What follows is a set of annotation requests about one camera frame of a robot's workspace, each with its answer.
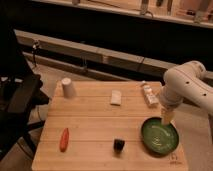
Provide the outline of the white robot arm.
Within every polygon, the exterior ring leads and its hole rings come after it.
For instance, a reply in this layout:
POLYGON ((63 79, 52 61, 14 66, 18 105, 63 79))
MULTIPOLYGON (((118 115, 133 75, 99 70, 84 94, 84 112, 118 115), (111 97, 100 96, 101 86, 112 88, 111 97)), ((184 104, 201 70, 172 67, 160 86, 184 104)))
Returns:
POLYGON ((162 105, 161 123, 168 125, 174 117, 174 109, 186 98, 213 116, 213 87, 203 81, 205 66, 190 61, 168 69, 163 76, 165 85, 159 91, 162 105))

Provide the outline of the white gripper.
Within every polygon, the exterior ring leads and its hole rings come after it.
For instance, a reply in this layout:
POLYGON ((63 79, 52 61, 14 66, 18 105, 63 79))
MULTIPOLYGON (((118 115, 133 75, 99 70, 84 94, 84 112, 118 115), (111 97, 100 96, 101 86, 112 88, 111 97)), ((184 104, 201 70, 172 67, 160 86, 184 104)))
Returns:
POLYGON ((163 125, 168 125, 174 117, 174 112, 172 109, 177 108, 183 102, 183 97, 174 90, 168 87, 163 87, 159 92, 159 101, 161 105, 165 107, 161 110, 161 123, 163 125))

